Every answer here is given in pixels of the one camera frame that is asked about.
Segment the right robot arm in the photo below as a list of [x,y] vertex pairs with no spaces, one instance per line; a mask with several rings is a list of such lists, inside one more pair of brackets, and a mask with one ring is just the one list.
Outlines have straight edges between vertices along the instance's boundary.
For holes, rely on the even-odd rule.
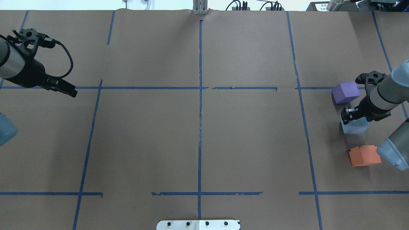
[[[342,109],[343,129],[358,120],[369,123],[386,119],[395,108],[408,102],[408,60],[395,67],[389,75],[377,71],[362,73],[356,77],[355,83],[364,85],[366,94],[357,106]],[[377,154],[401,171],[408,169],[408,119],[377,146]]]

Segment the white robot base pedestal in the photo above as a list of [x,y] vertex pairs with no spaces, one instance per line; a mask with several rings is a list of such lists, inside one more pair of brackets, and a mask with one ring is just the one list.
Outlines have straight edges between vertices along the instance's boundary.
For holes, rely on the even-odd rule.
[[240,230],[239,220],[168,220],[159,221],[156,230]]

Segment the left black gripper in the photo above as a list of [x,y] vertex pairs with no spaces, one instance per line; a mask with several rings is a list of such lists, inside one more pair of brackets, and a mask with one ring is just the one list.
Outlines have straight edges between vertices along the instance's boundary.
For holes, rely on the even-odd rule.
[[78,91],[75,86],[64,79],[52,79],[45,76],[43,64],[34,60],[33,62],[25,61],[19,54],[19,59],[24,63],[18,74],[14,77],[14,83],[24,87],[33,88],[41,87],[46,90],[64,93],[71,97],[76,97]]

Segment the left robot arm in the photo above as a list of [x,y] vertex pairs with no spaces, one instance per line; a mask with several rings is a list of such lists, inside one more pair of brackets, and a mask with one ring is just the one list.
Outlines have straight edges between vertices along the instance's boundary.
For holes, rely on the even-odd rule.
[[[75,98],[76,87],[64,80],[73,70],[73,59],[63,43],[33,28],[12,32],[15,37],[1,35],[1,78],[23,88],[41,87]],[[44,65],[35,60],[39,47],[52,49],[55,45],[64,49],[70,61],[69,70],[60,77],[47,74]]]

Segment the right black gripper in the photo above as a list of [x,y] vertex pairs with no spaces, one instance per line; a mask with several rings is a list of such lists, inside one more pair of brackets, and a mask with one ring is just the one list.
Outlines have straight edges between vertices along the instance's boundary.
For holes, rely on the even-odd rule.
[[341,111],[341,122],[347,125],[351,121],[366,118],[368,122],[378,122],[382,119],[391,116],[390,111],[377,108],[371,101],[369,96],[365,96],[355,108],[344,107]]

